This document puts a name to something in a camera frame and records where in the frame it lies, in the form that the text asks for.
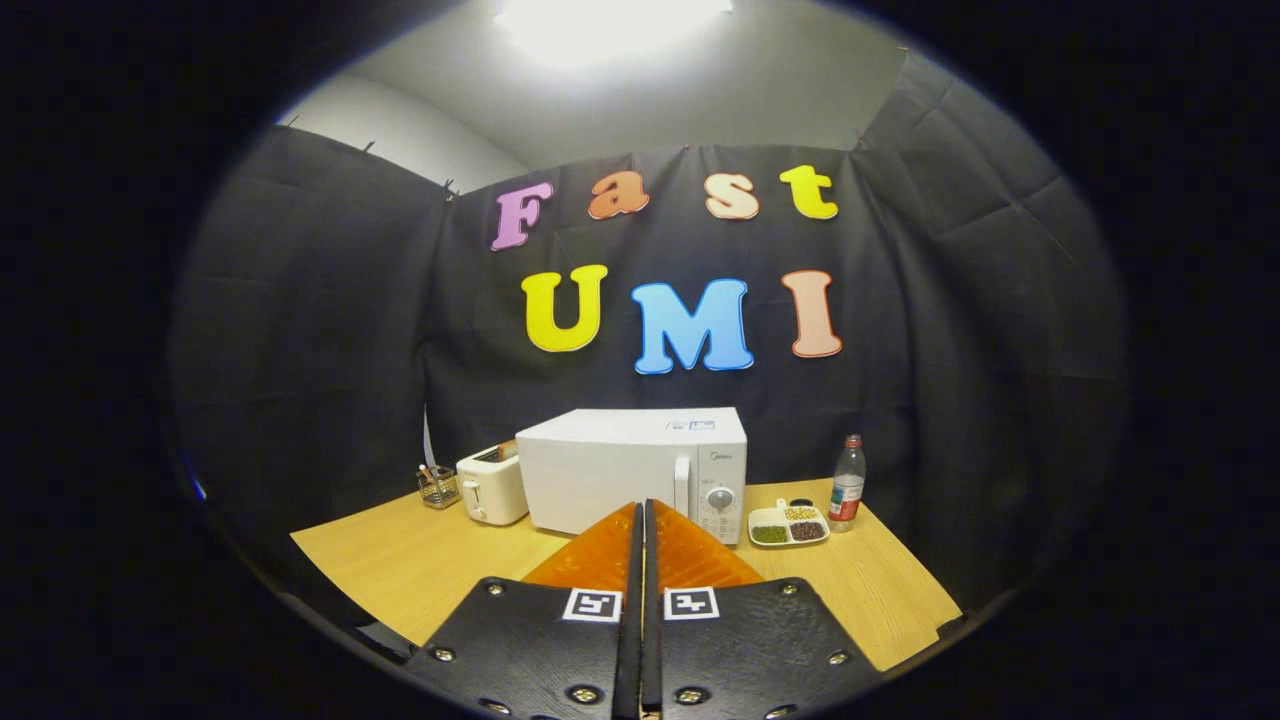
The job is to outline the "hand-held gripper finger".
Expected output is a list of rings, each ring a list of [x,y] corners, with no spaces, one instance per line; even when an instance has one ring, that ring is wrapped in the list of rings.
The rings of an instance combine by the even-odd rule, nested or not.
[[[644,506],[623,512],[620,591],[484,577],[404,664],[461,719],[636,719]]]
[[[643,505],[643,708],[663,719],[820,719],[883,680],[799,577],[660,585],[658,503]]]

